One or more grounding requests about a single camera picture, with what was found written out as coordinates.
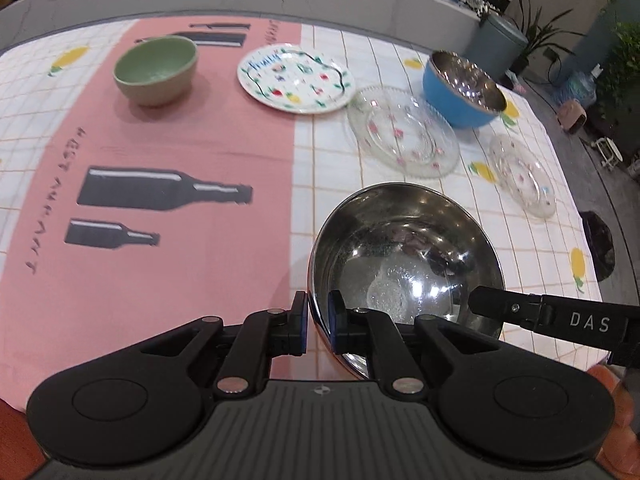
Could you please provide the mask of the person right hand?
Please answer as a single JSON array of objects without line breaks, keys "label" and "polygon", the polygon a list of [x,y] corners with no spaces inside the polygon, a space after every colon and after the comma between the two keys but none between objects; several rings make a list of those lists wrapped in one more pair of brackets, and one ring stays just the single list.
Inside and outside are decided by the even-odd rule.
[{"label": "person right hand", "polygon": [[597,462],[616,479],[639,480],[639,440],[631,429],[634,420],[634,399],[623,381],[607,366],[590,367],[588,374],[605,386],[614,401],[613,425],[606,436]]}]

